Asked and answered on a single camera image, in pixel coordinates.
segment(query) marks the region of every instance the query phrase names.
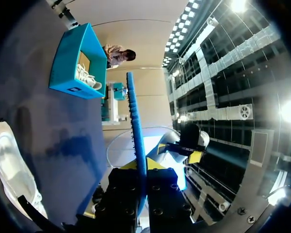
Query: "light panel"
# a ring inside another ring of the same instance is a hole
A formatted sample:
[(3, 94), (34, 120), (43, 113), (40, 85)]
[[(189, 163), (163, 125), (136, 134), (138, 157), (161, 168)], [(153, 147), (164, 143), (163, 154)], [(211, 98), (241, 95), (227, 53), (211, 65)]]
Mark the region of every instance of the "light panel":
[(199, 8), (199, 4), (193, 3), (192, 7), (195, 8), (195, 9), (198, 9)]
[(187, 18), (188, 18), (188, 15), (187, 15), (187, 14), (183, 14), (183, 15), (181, 16), (181, 19), (186, 20)]
[(184, 27), (184, 23), (179, 23), (179, 28), (183, 28)]
[(191, 12), (189, 13), (189, 17), (194, 17), (194, 16), (195, 16), (195, 13), (191, 11)]

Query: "blue sponge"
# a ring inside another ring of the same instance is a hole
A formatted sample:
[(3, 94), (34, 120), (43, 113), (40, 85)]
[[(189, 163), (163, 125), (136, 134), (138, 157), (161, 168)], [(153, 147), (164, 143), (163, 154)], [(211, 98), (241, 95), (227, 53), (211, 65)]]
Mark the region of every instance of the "blue sponge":
[(129, 111), (132, 127), (132, 138), (135, 147), (137, 170), (140, 178), (141, 198), (138, 206), (138, 216), (141, 214), (146, 201), (146, 155), (144, 138), (142, 136), (141, 121), (138, 111), (135, 93), (134, 78), (131, 72), (127, 73), (127, 88), (129, 99)]

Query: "teal box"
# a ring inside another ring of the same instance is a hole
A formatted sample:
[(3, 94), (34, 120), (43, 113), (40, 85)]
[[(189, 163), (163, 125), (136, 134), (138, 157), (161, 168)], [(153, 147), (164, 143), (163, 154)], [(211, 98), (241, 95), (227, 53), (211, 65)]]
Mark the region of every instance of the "teal box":
[(113, 89), (117, 89), (117, 91), (114, 91), (114, 98), (117, 101), (125, 100), (125, 96), (123, 96), (122, 92), (124, 85), (122, 83), (113, 83)]
[[(88, 73), (102, 84), (102, 88), (99, 90), (94, 90), (75, 78), (81, 51), (90, 61)], [(104, 97), (106, 94), (106, 66), (107, 56), (91, 24), (83, 24), (64, 33), (53, 61), (49, 88), (83, 99)]]

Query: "screw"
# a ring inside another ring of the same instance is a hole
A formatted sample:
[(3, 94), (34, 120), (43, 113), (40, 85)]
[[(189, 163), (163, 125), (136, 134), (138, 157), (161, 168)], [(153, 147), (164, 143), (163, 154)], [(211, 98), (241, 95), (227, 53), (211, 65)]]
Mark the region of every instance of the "screw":
[(182, 209), (184, 211), (191, 211), (191, 206), (189, 204), (183, 204)]
[(102, 206), (102, 205), (99, 205), (99, 204), (97, 204), (96, 206), (95, 206), (95, 210), (96, 211), (104, 211), (106, 208), (104, 207), (104, 206)]
[(129, 216), (133, 215), (135, 213), (135, 211), (133, 209), (127, 208), (125, 209), (125, 213)]
[(157, 216), (162, 215), (163, 214), (163, 210), (160, 208), (154, 209), (153, 213)]
[(247, 213), (247, 211), (246, 211), (245, 208), (241, 207), (241, 208), (239, 208), (239, 209), (237, 210), (237, 213), (238, 213), (239, 215), (245, 215), (245, 214)]
[(255, 221), (256, 221), (256, 218), (253, 217), (253, 216), (249, 216), (248, 219), (247, 219), (247, 222), (248, 222), (249, 224), (253, 224)]
[(173, 189), (178, 189), (178, 185), (176, 183), (172, 184), (170, 187)]
[(152, 186), (152, 189), (155, 191), (159, 191), (161, 188), (159, 186)]

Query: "white shoe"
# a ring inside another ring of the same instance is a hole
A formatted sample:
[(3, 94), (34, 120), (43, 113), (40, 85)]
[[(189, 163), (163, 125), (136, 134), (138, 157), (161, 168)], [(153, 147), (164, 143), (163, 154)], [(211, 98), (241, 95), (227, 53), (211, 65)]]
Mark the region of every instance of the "white shoe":
[(40, 214), (48, 218), (34, 177), (23, 160), (14, 134), (6, 122), (0, 122), (0, 180), (9, 201), (24, 216), (29, 218), (17, 200), (22, 195)]
[(93, 75), (90, 75), (85, 70), (84, 64), (83, 66), (81, 66), (80, 64), (77, 65), (76, 78), (82, 81), (84, 84), (92, 87), (94, 90), (99, 90), (102, 87), (102, 84), (96, 82), (95, 77)]

